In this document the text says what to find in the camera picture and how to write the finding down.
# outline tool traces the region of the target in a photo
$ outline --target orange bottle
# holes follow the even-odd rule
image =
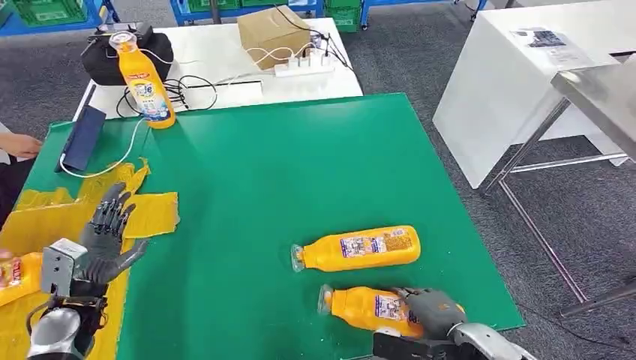
[[[0,306],[40,289],[42,253],[27,253],[0,264]]]
[[[292,245],[292,267],[324,272],[407,264],[419,258],[420,244],[412,226],[391,226],[329,235],[305,247]]]
[[[110,36],[110,46],[117,50],[119,71],[148,126],[165,129],[175,123],[175,110],[155,65],[137,47],[137,36],[119,31]]]
[[[404,301],[389,291],[364,286],[333,290],[329,285],[322,285],[318,312],[335,315],[351,326],[373,332],[390,328],[412,338],[421,338],[424,334]]]

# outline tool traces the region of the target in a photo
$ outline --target gray carpet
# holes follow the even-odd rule
[[[167,0],[116,1],[124,20],[173,26]],[[370,27],[343,40],[367,94],[405,92],[435,145],[470,217],[528,326],[505,336],[539,359],[634,359],[636,300],[621,301],[574,319],[560,320],[575,297],[500,190],[490,199],[472,190],[432,124],[433,114],[470,30],[463,6],[418,4],[377,7]],[[43,138],[49,122],[69,119],[88,77],[78,60],[81,32],[0,38],[0,122]],[[543,142],[528,161],[596,154],[584,138]],[[633,166],[609,163],[513,175],[508,183],[589,296],[636,274],[636,181]],[[632,352],[581,340],[587,338]]]

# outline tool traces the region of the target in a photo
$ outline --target cardboard box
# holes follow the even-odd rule
[[[278,8],[289,20],[285,19],[285,16],[276,10],[275,7],[238,17],[238,31],[241,34],[241,44],[244,49],[259,47],[269,52],[279,47],[289,47],[294,53],[297,53],[304,45],[310,42],[309,31],[300,29],[309,29],[309,25],[302,21],[286,5]],[[250,50],[247,53],[254,62],[259,61],[266,54],[262,50]],[[279,59],[288,59],[290,51],[279,49],[273,52],[272,55]],[[276,60],[268,56],[259,62],[258,66],[261,70],[269,69],[276,64],[284,62],[285,60]]]

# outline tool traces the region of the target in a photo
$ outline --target yellow fabric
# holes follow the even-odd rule
[[[134,238],[174,231],[179,222],[177,193],[135,194],[150,173],[148,163],[145,159],[142,161],[143,167],[136,172],[132,163],[123,163],[106,174],[85,179],[76,199],[63,187],[50,192],[24,190],[0,232],[0,248],[19,256],[42,251],[43,247],[60,238],[78,239],[101,197],[116,182],[126,183],[126,190],[133,194],[128,203],[136,204],[124,232],[122,251],[131,249]],[[96,344],[89,360],[112,360],[116,357],[127,285],[128,271],[109,285],[106,294],[108,320],[95,336]],[[48,294],[38,292],[0,307],[0,359],[26,357],[29,349],[26,315],[47,299]],[[35,315],[34,322],[39,317],[40,314]]]

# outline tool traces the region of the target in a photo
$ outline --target blue storage rack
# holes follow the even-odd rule
[[[88,16],[85,22],[38,26],[33,28],[25,25],[22,19],[20,19],[20,16],[14,12],[9,16],[7,22],[0,27],[0,36],[67,32],[70,30],[95,28],[102,23],[119,22],[119,16],[110,0],[84,0],[84,6],[88,9]]]
[[[172,7],[172,12],[175,14],[177,25],[183,26],[190,24],[193,21],[210,19],[212,17],[212,14],[209,11],[185,13],[183,8],[186,6],[186,1],[187,0],[170,0],[170,6]],[[219,14],[221,18],[240,17],[241,15],[269,9],[272,6],[273,5],[247,6],[234,10],[219,10]],[[313,11],[316,13],[316,17],[324,16],[323,0],[307,0],[307,4],[291,4],[289,5],[289,8],[291,8],[292,11],[297,12]]]
[[[399,5],[399,4],[415,4],[415,3],[440,3],[440,2],[452,2],[457,4],[460,0],[363,0],[362,12],[360,14],[360,25],[362,30],[366,30],[368,27],[367,17],[369,15],[369,8],[372,6],[382,5]],[[471,16],[471,20],[477,17],[477,13],[483,10],[488,0],[479,0],[479,5],[475,9],[475,13]]]

